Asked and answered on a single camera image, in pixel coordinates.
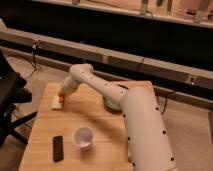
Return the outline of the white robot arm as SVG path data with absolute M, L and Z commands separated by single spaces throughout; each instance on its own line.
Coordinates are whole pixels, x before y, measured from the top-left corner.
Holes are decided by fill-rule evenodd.
M 93 74 L 90 64 L 75 64 L 60 94 L 87 84 L 117 104 L 123 113 L 134 171 L 177 171 L 175 156 L 155 95 L 144 87 L 125 89 Z

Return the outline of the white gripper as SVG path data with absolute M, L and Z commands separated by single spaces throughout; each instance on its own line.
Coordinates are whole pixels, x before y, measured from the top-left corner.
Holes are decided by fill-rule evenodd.
M 67 76 L 61 83 L 58 95 L 70 96 L 78 89 L 79 85 L 80 85 L 79 82 L 74 80 L 71 76 Z

